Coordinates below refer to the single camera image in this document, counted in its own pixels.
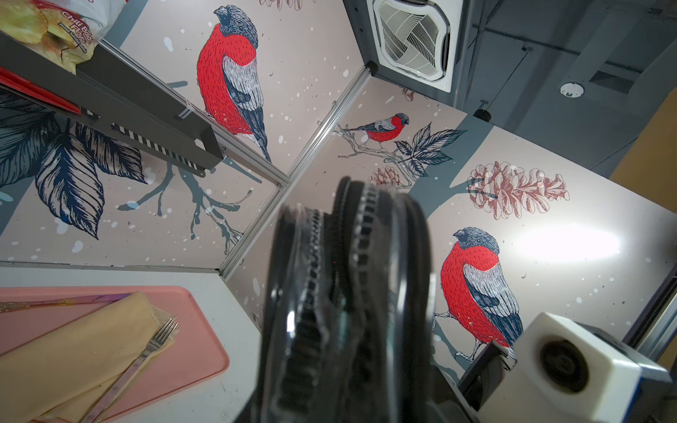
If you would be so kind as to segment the Chuba cassava chips bag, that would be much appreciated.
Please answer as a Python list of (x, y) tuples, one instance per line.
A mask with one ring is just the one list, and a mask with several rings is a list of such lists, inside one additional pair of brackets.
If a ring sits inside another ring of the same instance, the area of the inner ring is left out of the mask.
[(74, 74), (118, 19), (124, 0), (1, 0), (1, 32)]

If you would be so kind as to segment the yellow folded napkin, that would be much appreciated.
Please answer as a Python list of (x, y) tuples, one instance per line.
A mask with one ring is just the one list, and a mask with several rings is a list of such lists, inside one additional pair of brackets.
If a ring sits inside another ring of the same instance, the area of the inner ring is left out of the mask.
[(1, 420), (81, 422), (169, 319), (136, 292), (2, 354)]

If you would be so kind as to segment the clear pouch black zipper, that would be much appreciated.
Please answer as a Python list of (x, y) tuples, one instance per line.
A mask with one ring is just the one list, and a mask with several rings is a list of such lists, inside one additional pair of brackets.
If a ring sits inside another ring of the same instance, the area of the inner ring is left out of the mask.
[(333, 210), (281, 209), (243, 422), (423, 422), (435, 302), (426, 219), (344, 177)]

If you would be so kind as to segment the pink handled fork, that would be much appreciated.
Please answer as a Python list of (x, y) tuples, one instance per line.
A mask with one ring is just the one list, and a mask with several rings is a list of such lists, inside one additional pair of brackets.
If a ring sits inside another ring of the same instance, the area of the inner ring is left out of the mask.
[(116, 382), (106, 391), (106, 393), (99, 399), (99, 401), (90, 409), (88, 414), (81, 420), (83, 423), (93, 423), (100, 419), (102, 413), (110, 407), (115, 400), (121, 395), (123, 389), (130, 383), (130, 381), (139, 373), (145, 362), (156, 352), (160, 351), (162, 347), (170, 339), (173, 332), (177, 329), (178, 322), (175, 318), (171, 318), (158, 329), (146, 345), (146, 349), (141, 353), (137, 359), (123, 372)]

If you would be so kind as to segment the ceiling air conditioner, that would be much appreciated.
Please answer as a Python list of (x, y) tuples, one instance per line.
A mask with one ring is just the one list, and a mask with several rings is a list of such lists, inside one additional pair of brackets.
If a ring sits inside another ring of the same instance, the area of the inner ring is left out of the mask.
[(458, 107), (479, 1), (345, 1), (373, 77)]

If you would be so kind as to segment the aluminium frame rail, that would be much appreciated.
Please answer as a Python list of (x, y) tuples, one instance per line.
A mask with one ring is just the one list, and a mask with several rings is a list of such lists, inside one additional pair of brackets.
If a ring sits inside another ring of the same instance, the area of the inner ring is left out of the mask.
[(217, 270), (243, 256), (284, 193), (300, 179), (364, 74), (352, 35), (267, 33), (257, 51), (266, 149), (187, 100), (110, 44), (96, 54), (104, 81), (151, 131), (113, 123), (115, 140), (140, 155), (145, 188), (111, 182), (95, 264), (162, 271)]

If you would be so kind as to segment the black wall basket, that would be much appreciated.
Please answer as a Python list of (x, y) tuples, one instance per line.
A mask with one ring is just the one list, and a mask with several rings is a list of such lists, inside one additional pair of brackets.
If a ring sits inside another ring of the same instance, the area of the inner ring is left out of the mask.
[(68, 72), (2, 35), (1, 66), (78, 106), (79, 113), (67, 116), (196, 176), (223, 159), (210, 123), (108, 42)]

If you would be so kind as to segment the pink tray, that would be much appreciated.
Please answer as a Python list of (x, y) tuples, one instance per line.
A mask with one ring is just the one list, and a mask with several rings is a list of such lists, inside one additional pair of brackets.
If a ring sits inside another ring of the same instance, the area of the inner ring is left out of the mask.
[[(227, 370), (227, 352), (192, 294), (182, 287), (3, 287), (1, 301), (55, 301), (135, 292), (144, 293), (153, 306), (177, 319), (176, 341), (103, 415), (105, 422), (113, 422)], [(105, 306), (104, 302), (99, 302), (3, 313), (1, 353), (5, 354)]]

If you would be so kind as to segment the pink handled spoon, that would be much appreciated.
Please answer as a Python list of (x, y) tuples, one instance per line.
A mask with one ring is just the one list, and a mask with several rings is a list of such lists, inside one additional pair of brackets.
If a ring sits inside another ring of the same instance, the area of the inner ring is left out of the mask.
[(128, 296), (130, 296), (130, 294), (105, 294), (43, 301), (4, 301), (1, 303), (0, 312), (5, 314), (30, 308), (70, 307), (98, 303), (113, 303), (116, 301), (121, 301)]

